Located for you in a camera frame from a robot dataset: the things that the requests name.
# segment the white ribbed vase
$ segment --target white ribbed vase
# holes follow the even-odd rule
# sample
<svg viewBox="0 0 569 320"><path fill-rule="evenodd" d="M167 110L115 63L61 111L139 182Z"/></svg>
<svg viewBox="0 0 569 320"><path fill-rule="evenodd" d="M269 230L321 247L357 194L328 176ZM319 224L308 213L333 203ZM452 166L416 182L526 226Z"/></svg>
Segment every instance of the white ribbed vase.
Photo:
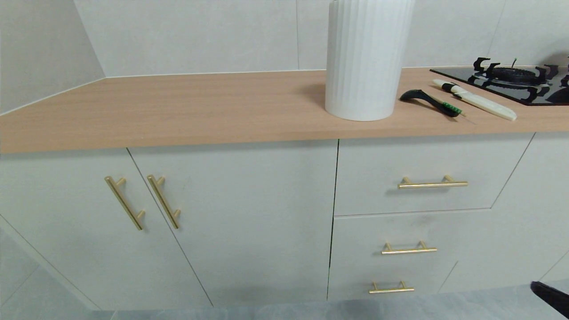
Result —
<svg viewBox="0 0 569 320"><path fill-rule="evenodd" d="M330 4L326 110L374 121L391 116L415 0Z"/></svg>

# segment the floor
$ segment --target floor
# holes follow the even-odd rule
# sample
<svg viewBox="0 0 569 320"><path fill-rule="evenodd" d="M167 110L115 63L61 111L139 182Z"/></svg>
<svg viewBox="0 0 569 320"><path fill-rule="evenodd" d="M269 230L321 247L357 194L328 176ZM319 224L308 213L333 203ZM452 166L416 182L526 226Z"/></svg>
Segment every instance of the floor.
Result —
<svg viewBox="0 0 569 320"><path fill-rule="evenodd" d="M569 291L569 281L553 282ZM406 297L404 293L381 300L305 303L230 309L122 311L112 320L279 320L279 319L377 319L377 320L563 320L557 311L537 298L529 286L469 293Z"/></svg>

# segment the black glass cooktop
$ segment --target black glass cooktop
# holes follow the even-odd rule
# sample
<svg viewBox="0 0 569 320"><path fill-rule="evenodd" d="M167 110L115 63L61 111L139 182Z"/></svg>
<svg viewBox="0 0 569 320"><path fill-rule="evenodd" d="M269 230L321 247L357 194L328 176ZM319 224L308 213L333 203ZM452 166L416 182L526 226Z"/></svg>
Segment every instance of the black glass cooktop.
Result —
<svg viewBox="0 0 569 320"><path fill-rule="evenodd" d="M478 71L472 67L459 68L437 68L431 71L451 77L455 80L474 85L486 91L490 91L497 95L509 98L525 105L569 105L569 70L567 68L557 68L547 70L549 76L546 78L546 72L542 73L543 82L540 84L520 84L509 81L502 81L493 75L488 76L487 71L479 69ZM516 71L524 73L530 71L536 75L540 74L540 68L516 68ZM513 70L510 68L502 68L502 70Z"/></svg>

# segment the cabinet handle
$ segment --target cabinet handle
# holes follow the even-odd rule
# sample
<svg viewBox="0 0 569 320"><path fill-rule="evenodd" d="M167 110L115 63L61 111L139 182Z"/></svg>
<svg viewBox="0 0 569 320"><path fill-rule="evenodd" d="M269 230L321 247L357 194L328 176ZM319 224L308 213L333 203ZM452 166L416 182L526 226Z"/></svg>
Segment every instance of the cabinet handle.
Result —
<svg viewBox="0 0 569 320"><path fill-rule="evenodd" d="M382 255L404 255L407 253L423 253L423 252L437 252L438 251L437 248L427 248L427 245L425 245L425 242L423 240L419 241L419 244L421 245L420 248L393 250L391 248L391 244L386 243L385 246L387 247L387 250L383 250L381 252L381 254Z"/></svg>
<svg viewBox="0 0 569 320"><path fill-rule="evenodd" d="M130 219L133 221L134 225L138 230L142 230L142 225L140 220L144 215L145 211L141 210L137 215L135 215L134 210L130 207L129 203L126 201L125 195L122 194L121 189L119 186L126 183L125 178L119 179L117 182L114 181L112 177L106 177L105 181L109 185L110 189L113 191L114 196L117 197L117 200L121 203L122 207L125 209L126 214L129 215Z"/></svg>
<svg viewBox="0 0 569 320"><path fill-rule="evenodd" d="M445 175L442 182L435 183L412 183L408 177L403 178L404 183L397 185L398 189L423 189L423 188L451 188L468 187L468 181L455 181L451 176Z"/></svg>
<svg viewBox="0 0 569 320"><path fill-rule="evenodd" d="M392 289L377 289L377 285L375 282L373 283L373 290L369 291L369 294L378 294L378 293L395 293L395 292L412 292L415 291L415 288L409 288L405 286L405 282L401 281L401 288L392 288Z"/></svg>
<svg viewBox="0 0 569 320"><path fill-rule="evenodd" d="M149 175L146 178L148 179L148 182L150 182L152 189L154 189L154 193L156 193L156 196L158 197L160 204L164 208L164 211L166 211L168 218L170 218L170 222L174 226L174 229L179 229L180 225L176 221L176 218L178 218L181 211L180 211L180 209L178 209L174 213L172 213L172 209L170 209L170 205L168 204L168 200L166 200L166 197L164 196L164 193L162 192L162 189L160 188L160 186L163 185L164 182L166 181L166 178L160 177L160 179L156 180L156 178L154 178L153 175Z"/></svg>

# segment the wooden countertop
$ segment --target wooden countertop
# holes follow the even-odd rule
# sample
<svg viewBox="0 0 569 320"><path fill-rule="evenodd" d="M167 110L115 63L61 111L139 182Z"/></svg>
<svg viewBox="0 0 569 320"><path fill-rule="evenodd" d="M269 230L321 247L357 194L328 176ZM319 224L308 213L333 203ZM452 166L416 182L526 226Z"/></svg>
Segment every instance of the wooden countertop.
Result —
<svg viewBox="0 0 569 320"><path fill-rule="evenodd" d="M324 110L325 71L109 78L0 116L0 153L338 138L569 131L569 106L524 106L477 89L518 114L510 122L431 86L446 79L403 69L399 94L422 89L468 118L397 101L384 120Z"/></svg>

